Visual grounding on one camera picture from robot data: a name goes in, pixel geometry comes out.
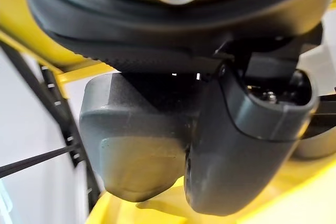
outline white wall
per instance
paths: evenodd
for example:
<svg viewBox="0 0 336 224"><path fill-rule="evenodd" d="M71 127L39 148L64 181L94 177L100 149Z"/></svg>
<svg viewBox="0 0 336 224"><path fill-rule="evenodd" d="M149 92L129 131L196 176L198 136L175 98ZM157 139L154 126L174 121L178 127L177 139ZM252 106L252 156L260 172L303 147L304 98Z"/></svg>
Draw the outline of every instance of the white wall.
<svg viewBox="0 0 336 224"><path fill-rule="evenodd" d="M57 124L0 51L0 166L63 146ZM73 171L65 154L1 179L0 223L76 223ZM4 201L13 203L9 213Z"/></svg>

